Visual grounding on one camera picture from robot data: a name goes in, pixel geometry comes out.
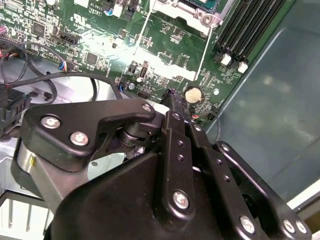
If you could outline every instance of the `motherboard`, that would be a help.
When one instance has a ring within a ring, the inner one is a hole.
[[[160,102],[219,109],[294,0],[0,0],[1,38],[46,45],[70,70]],[[38,46],[28,54],[59,60]]]

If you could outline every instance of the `capacitor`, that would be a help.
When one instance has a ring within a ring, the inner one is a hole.
[[[46,0],[46,4],[48,4],[49,6],[54,6],[57,5],[59,3],[59,0]]]
[[[8,32],[9,32],[9,29],[8,29],[7,26],[5,26],[5,25],[1,25],[0,26],[0,36],[1,35],[6,35]]]
[[[136,85],[135,85],[134,83],[130,83],[130,84],[128,85],[128,88],[129,88],[130,90],[133,90],[133,89],[136,88]]]

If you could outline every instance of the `blue wire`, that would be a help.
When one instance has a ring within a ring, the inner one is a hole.
[[[58,67],[58,69],[62,70],[62,69],[64,69],[64,67],[65,67],[65,63],[64,63],[64,62],[62,62],[62,63],[61,63],[61,66],[60,66],[60,67]]]

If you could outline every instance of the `microchip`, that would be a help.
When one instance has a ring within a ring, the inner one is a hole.
[[[38,22],[33,23],[32,33],[39,37],[45,36],[46,27]]]
[[[89,52],[86,56],[86,63],[90,65],[96,65],[98,60],[98,56]]]

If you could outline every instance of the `black bracket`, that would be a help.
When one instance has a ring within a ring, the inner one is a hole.
[[[225,156],[242,194],[254,202],[253,215],[270,238],[311,238],[307,225],[229,144],[219,141],[214,148]]]
[[[168,111],[162,136],[153,209],[166,229],[176,231],[184,228],[196,211],[191,143],[185,135],[184,119]]]
[[[59,127],[45,127],[42,119],[48,116],[58,119]],[[152,122],[155,116],[156,111],[142,99],[38,106],[25,113],[21,139],[27,149],[56,167],[77,172],[90,161],[110,154],[110,144],[117,146],[119,152],[131,151],[119,142],[118,131],[124,125]],[[76,132],[87,136],[86,145],[72,143],[71,134]]]

